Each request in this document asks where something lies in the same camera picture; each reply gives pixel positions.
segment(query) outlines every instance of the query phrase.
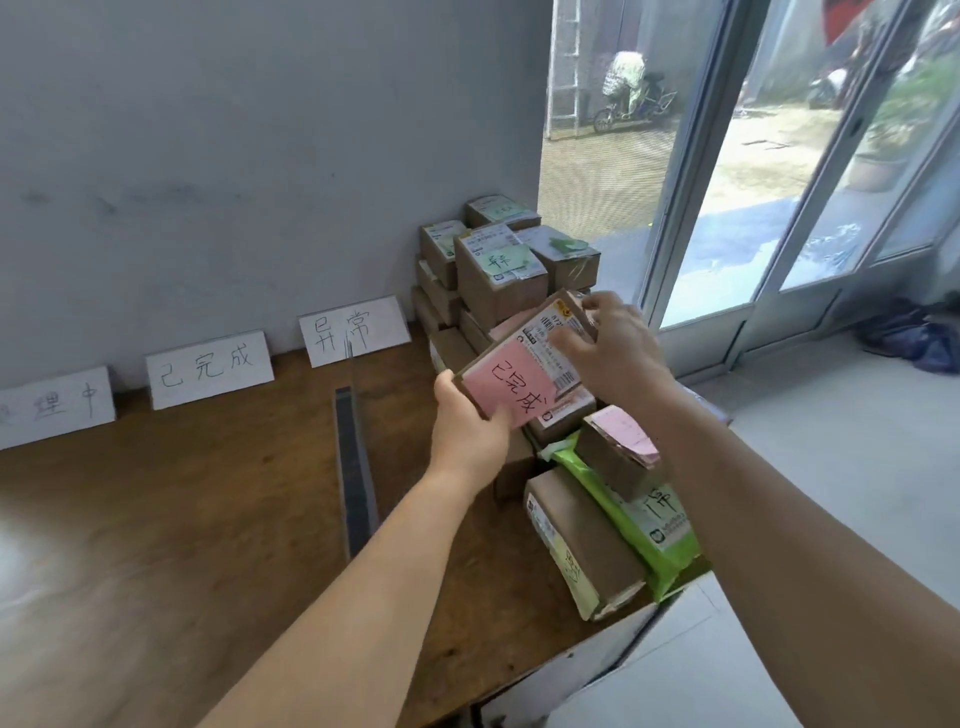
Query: wooden table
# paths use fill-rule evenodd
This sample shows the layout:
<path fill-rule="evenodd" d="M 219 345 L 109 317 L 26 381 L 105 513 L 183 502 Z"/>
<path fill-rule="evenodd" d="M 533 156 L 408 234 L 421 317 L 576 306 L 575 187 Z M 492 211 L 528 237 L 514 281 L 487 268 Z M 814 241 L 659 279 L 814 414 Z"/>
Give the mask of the wooden table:
<path fill-rule="evenodd" d="M 352 380 L 385 516 L 427 462 L 414 343 L 0 452 L 3 725 L 190 728 L 346 565 L 332 392 Z M 649 604 L 647 592 L 623 615 Z M 467 706 L 603 626 L 577 616 L 518 502 L 469 511 L 400 720 Z"/>

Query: pink sticky note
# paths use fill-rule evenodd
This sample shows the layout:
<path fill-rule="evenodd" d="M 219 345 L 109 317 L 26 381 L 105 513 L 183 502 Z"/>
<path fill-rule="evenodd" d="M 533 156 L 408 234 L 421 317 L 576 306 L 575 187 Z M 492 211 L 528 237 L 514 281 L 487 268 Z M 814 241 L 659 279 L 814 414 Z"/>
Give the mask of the pink sticky note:
<path fill-rule="evenodd" d="M 657 446 L 653 444 L 647 433 L 640 428 L 634 418 L 616 405 L 604 407 L 591 415 L 590 421 L 624 448 L 635 452 L 642 460 L 651 461 L 660 457 Z"/>
<path fill-rule="evenodd" d="M 503 402 L 514 415 L 514 427 L 539 417 L 556 403 L 550 376 L 516 339 L 504 342 L 464 375 L 464 386 L 490 416 Z"/>

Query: forearm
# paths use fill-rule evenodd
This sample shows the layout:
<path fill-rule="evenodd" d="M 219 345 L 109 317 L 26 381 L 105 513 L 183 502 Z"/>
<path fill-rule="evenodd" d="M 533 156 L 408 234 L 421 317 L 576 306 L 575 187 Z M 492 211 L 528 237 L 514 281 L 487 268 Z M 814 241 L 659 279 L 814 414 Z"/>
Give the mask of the forearm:
<path fill-rule="evenodd" d="M 627 409 L 660 449 L 733 608 L 802 721 L 956 716 L 955 610 L 679 389 Z"/>
<path fill-rule="evenodd" d="M 469 506 L 428 474 L 201 724 L 393 726 Z"/>

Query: concrete floor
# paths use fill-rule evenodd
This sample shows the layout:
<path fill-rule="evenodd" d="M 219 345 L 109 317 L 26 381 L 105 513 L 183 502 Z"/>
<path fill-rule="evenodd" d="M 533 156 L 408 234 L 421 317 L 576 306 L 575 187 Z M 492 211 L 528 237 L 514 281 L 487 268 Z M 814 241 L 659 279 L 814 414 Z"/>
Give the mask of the concrete floor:
<path fill-rule="evenodd" d="M 960 608 L 960 381 L 862 352 L 847 334 L 695 387 L 798 487 Z M 715 578 L 691 587 L 628 663 L 547 721 L 737 726 L 799 722 Z"/>

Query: cardboard box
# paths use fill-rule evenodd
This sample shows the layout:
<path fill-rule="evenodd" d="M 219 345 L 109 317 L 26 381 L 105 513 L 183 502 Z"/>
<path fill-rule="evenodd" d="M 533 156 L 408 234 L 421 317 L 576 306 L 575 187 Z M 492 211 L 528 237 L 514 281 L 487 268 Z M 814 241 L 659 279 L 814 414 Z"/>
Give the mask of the cardboard box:
<path fill-rule="evenodd" d="M 648 466 L 642 464 L 633 452 L 616 442 L 594 421 L 597 414 L 599 412 L 587 416 L 580 428 L 575 448 L 580 459 L 593 468 L 612 491 L 627 501 L 640 499 L 662 485 L 665 476 L 662 462 Z"/>
<path fill-rule="evenodd" d="M 596 412 L 597 400 L 581 384 L 557 406 L 527 423 L 527 432 L 538 449 L 556 443 L 572 434 L 591 412 Z"/>
<path fill-rule="evenodd" d="M 578 291 L 596 285 L 600 251 L 583 240 L 547 225 L 519 231 L 516 236 L 530 246 L 550 277 L 550 293 L 561 288 Z"/>
<path fill-rule="evenodd" d="M 643 562 L 564 468 L 531 479 L 523 504 L 563 573 L 581 619 L 605 617 L 643 588 Z"/>
<path fill-rule="evenodd" d="M 467 203 L 467 223 L 473 228 L 504 223 L 511 230 L 523 230 L 540 224 L 540 215 L 529 207 L 503 195 L 487 195 Z"/>
<path fill-rule="evenodd" d="M 449 327 L 455 327 L 460 321 L 460 308 L 463 305 L 463 299 L 456 291 L 448 291 L 444 288 L 440 279 L 433 274 L 426 260 L 421 258 L 417 261 L 417 283 L 430 299 L 433 307 L 440 314 L 440 319 Z"/>
<path fill-rule="evenodd" d="M 554 294 L 457 375 L 455 381 L 484 414 L 506 404 L 519 427 L 552 409 L 580 383 L 573 365 L 547 338 L 566 326 L 585 340 L 596 340 L 596 328 L 580 300 L 569 291 Z"/>
<path fill-rule="evenodd" d="M 460 295 L 483 330 L 540 305 L 547 297 L 546 268 L 506 225 L 459 235 L 454 246 Z M 516 265 L 519 260 L 524 264 L 503 273 L 489 272 L 496 265 Z"/>
<path fill-rule="evenodd" d="M 417 314 L 417 320 L 420 322 L 423 330 L 427 332 L 427 335 L 437 333 L 437 331 L 447 328 L 437 309 L 433 307 L 430 299 L 426 297 L 426 293 L 424 293 L 423 289 L 418 285 L 410 288 L 410 300 L 413 302 L 414 313 Z"/>
<path fill-rule="evenodd" d="M 460 309 L 460 332 L 464 334 L 467 343 L 477 353 L 484 352 L 493 343 L 490 336 L 473 318 L 473 314 L 465 308 Z"/>
<path fill-rule="evenodd" d="M 444 369 L 459 372 L 476 354 L 458 328 L 445 328 L 430 334 L 430 359 L 437 374 Z"/>
<path fill-rule="evenodd" d="M 525 311 L 515 313 L 506 321 L 501 321 L 495 327 L 487 331 L 487 336 L 490 338 L 491 343 L 494 341 L 503 341 L 507 334 L 516 328 L 517 324 L 526 321 L 536 312 L 537 310 L 535 308 L 527 308 Z"/>
<path fill-rule="evenodd" d="M 449 291 L 457 288 L 457 263 L 453 253 L 453 238 L 468 232 L 469 228 L 459 220 L 447 220 L 420 228 L 420 254 L 426 259 L 430 270 Z"/>
<path fill-rule="evenodd" d="M 507 461 L 493 481 L 493 498 L 496 500 L 520 500 L 527 481 L 537 474 L 540 461 L 523 430 L 510 433 Z"/>

